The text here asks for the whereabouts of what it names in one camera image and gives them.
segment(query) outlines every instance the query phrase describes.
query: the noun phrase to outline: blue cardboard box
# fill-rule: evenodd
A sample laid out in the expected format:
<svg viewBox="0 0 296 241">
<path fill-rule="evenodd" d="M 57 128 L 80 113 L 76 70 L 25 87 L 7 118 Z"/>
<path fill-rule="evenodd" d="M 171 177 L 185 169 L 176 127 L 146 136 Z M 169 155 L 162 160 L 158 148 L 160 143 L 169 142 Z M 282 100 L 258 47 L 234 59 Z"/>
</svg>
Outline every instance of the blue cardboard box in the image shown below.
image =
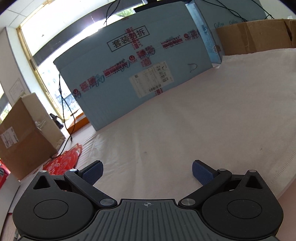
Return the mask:
<svg viewBox="0 0 296 241">
<path fill-rule="evenodd" d="M 54 64 L 96 130 L 212 67 L 183 2 L 106 26 Z"/>
</svg>

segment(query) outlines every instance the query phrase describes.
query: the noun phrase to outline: blue gripper pad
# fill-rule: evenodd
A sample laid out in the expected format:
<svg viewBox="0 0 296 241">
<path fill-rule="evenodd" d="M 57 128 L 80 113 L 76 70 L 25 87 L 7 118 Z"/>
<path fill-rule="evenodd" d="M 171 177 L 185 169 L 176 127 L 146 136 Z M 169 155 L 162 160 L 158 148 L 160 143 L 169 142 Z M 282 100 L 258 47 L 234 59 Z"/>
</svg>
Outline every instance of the blue gripper pad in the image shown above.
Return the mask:
<svg viewBox="0 0 296 241">
<path fill-rule="evenodd" d="M 206 167 L 207 165 L 204 163 L 201 165 L 199 162 L 201 161 L 197 160 L 192 163 L 192 173 L 202 185 L 206 185 L 208 182 L 214 179 L 215 174 L 213 171 L 215 172 L 215 170 L 209 166 Z"/>
<path fill-rule="evenodd" d="M 80 177 L 89 184 L 93 185 L 101 178 L 103 170 L 103 163 L 101 161 L 96 161 L 93 165 L 80 170 Z"/>
</svg>

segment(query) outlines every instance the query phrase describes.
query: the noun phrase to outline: textured blue pad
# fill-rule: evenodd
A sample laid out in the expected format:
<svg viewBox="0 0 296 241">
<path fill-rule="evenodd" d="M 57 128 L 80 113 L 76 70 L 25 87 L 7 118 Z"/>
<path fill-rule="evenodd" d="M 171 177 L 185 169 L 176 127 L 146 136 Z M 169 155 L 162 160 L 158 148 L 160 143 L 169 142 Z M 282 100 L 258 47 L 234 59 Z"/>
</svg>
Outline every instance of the textured blue pad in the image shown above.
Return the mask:
<svg viewBox="0 0 296 241">
<path fill-rule="evenodd" d="M 101 178 L 103 175 L 103 163 L 97 162 L 91 168 L 82 173 L 82 179 L 88 182 L 89 184 L 93 185 L 96 183 L 97 180 Z"/>
<path fill-rule="evenodd" d="M 194 161 L 192 164 L 192 173 L 202 185 L 206 185 L 208 182 L 214 179 L 213 173 L 211 173 L 202 165 L 198 164 L 196 161 Z"/>
</svg>

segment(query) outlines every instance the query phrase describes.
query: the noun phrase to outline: triangular cutout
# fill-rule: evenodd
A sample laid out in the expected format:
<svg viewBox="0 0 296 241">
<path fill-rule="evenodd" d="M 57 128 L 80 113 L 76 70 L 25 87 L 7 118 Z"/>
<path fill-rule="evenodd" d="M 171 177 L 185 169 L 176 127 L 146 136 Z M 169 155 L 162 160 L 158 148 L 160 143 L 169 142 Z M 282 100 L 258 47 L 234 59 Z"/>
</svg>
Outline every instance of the triangular cutout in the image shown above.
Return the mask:
<svg viewBox="0 0 296 241">
<path fill-rule="evenodd" d="M 41 176 L 37 183 L 35 184 L 35 186 L 33 187 L 33 189 L 42 189 L 42 188 L 49 188 L 50 185 L 48 183 L 48 181 L 46 180 L 45 176 Z"/>
<path fill-rule="evenodd" d="M 247 188 L 256 188 L 256 189 L 262 189 L 260 183 L 258 182 L 257 178 L 254 176 L 250 176 L 247 185 Z"/>
</svg>

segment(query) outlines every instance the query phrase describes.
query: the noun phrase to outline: barcode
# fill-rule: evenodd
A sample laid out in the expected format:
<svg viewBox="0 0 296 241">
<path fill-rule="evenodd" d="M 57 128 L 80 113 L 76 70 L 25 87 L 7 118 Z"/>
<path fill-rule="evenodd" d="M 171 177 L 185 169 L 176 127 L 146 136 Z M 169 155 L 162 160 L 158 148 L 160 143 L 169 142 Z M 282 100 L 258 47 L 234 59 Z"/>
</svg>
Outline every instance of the barcode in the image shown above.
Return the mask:
<svg viewBox="0 0 296 241">
<path fill-rule="evenodd" d="M 159 85 L 157 85 L 157 86 L 154 86 L 154 87 L 152 87 L 150 90 L 149 90 L 149 92 L 152 92 L 152 91 L 154 91 L 154 90 L 157 90 L 158 88 L 160 88 L 161 87 L 161 84 L 159 84 Z"/>
<path fill-rule="evenodd" d="M 166 82 L 168 80 L 168 77 L 166 77 L 165 73 L 159 73 L 159 74 L 160 74 L 162 82 Z"/>
</svg>

